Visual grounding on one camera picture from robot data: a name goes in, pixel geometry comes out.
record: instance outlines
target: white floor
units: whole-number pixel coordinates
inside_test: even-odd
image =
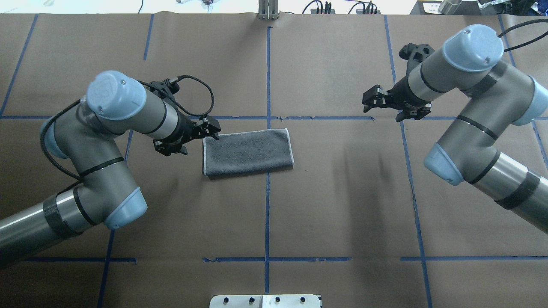
[[[141,13],[170,11],[176,13],[244,13],[257,12],[258,0],[214,0],[210,6],[202,0],[144,0]],[[355,2],[331,0],[332,9],[337,14],[347,14]],[[403,14],[411,12],[415,0],[374,0],[383,14]],[[282,12],[300,14],[309,0],[279,0],[278,8]],[[0,13],[137,13],[141,0],[0,0]]]

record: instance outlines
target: blue joint cap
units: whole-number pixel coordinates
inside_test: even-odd
[[[104,71],[86,92],[88,106],[98,116],[121,121],[136,115],[146,102],[146,90],[135,79],[118,71]]]
[[[115,230],[127,225],[141,217],[147,209],[145,198],[141,188],[137,187],[129,196],[105,220],[105,225],[110,230]]]
[[[464,181],[463,175],[460,174],[455,163],[438,143],[434,144],[434,147],[424,159],[424,166],[453,186],[457,186]]]
[[[465,72],[483,72],[495,66],[504,53],[503,40],[486,25],[471,25],[443,44],[443,57]]]
[[[520,126],[525,125],[536,117],[543,114],[548,107],[548,90],[536,82],[535,78],[531,77],[535,85],[535,93],[533,94],[533,100],[529,105],[529,108],[525,111],[521,118],[512,122],[513,125]]]
[[[47,119],[43,124],[42,128],[40,129],[40,132],[44,130],[45,124],[48,123],[50,119]],[[63,153],[59,146],[57,145],[57,141],[55,141],[55,122],[52,123],[52,125],[48,128],[48,131],[45,133],[44,143],[45,148],[53,155],[59,157],[59,158],[68,158],[68,155]]]

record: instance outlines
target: white bracket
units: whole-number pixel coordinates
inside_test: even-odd
[[[278,0],[259,0],[259,19],[278,19]]]
[[[217,295],[209,308],[321,308],[321,298],[313,294]]]

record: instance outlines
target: gray towel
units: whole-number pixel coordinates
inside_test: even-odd
[[[204,175],[256,173],[293,166],[289,132],[267,129],[204,138]]]

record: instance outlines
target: white plastic mount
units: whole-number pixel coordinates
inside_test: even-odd
[[[217,295],[209,308],[321,308],[322,297],[313,294]]]

